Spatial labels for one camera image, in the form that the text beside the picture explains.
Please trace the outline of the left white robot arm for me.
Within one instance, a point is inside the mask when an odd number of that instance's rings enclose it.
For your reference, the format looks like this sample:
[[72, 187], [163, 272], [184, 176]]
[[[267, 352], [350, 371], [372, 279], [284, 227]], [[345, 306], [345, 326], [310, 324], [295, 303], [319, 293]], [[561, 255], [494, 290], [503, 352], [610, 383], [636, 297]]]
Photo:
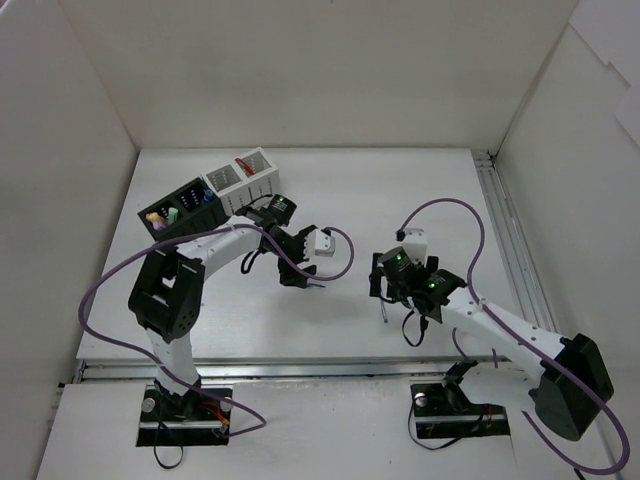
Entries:
[[233, 216], [210, 237], [147, 254], [128, 308], [159, 361], [155, 385], [164, 396], [164, 408], [180, 420], [191, 418], [199, 409], [201, 377], [193, 359], [190, 331], [200, 314], [205, 282], [213, 274], [246, 254], [272, 253], [278, 257], [280, 283], [304, 289], [317, 267], [301, 269], [299, 265], [334, 252], [334, 238], [314, 225], [292, 235], [274, 219]]

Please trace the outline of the green highlighter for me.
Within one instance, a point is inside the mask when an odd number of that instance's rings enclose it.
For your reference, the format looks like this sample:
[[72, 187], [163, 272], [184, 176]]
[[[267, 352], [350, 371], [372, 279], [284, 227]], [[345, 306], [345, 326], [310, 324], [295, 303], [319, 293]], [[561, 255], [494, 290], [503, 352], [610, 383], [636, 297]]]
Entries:
[[167, 225], [168, 226], [173, 225], [174, 223], [177, 222], [178, 219], [179, 219], [179, 211], [174, 207], [170, 207], [167, 213]]

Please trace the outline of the red pen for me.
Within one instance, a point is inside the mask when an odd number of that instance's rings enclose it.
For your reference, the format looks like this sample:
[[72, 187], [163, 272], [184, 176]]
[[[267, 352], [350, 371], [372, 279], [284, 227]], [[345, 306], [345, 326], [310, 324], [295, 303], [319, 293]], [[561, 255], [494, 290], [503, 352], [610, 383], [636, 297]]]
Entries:
[[255, 174], [253, 168], [248, 163], [246, 163], [243, 159], [236, 158], [235, 161], [248, 176], [252, 176]]

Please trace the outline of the blue pen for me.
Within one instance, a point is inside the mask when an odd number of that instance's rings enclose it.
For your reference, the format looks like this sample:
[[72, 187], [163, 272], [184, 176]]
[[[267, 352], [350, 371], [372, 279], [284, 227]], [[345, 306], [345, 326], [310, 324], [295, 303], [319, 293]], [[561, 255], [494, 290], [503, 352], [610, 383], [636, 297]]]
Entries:
[[386, 324], [388, 323], [389, 319], [388, 319], [386, 303], [383, 300], [380, 300], [380, 309], [381, 309], [381, 317], [382, 317], [383, 323]]

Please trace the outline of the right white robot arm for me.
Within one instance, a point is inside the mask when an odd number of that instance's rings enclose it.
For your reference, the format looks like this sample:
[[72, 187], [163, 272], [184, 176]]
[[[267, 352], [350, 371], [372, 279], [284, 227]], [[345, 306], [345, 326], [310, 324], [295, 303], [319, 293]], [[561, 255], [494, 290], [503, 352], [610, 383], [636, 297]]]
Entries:
[[413, 261], [401, 247], [372, 255], [369, 295], [380, 295], [383, 283], [387, 301], [402, 304], [423, 322], [444, 324], [485, 342], [524, 370], [533, 382], [528, 396], [535, 414], [565, 440], [581, 439], [602, 411], [568, 373], [599, 400], [613, 396], [601, 352], [584, 334], [568, 338], [536, 327], [473, 296], [461, 277]]

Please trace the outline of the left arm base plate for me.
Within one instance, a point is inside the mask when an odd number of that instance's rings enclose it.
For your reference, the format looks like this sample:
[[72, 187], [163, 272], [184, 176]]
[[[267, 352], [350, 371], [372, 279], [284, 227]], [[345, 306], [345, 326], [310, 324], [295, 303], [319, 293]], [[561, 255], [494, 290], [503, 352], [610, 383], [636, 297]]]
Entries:
[[147, 386], [141, 402], [136, 447], [210, 447], [229, 443], [230, 412], [217, 401], [195, 400], [182, 413], [155, 387]]

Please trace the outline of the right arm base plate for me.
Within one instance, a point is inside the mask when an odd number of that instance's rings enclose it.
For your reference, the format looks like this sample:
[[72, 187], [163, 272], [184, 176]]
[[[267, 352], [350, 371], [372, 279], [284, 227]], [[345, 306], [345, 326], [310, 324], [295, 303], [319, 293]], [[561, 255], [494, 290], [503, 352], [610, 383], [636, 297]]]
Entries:
[[472, 403], [457, 386], [412, 384], [410, 392], [410, 435], [430, 450], [471, 438], [511, 434], [504, 407]]

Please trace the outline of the yellow highlighter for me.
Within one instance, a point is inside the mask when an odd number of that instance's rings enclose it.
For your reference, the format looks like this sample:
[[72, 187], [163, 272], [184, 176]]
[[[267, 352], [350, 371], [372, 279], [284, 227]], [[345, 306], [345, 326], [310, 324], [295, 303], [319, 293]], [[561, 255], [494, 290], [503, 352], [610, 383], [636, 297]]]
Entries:
[[145, 218], [150, 223], [161, 222], [163, 220], [163, 218], [156, 212], [148, 213]]

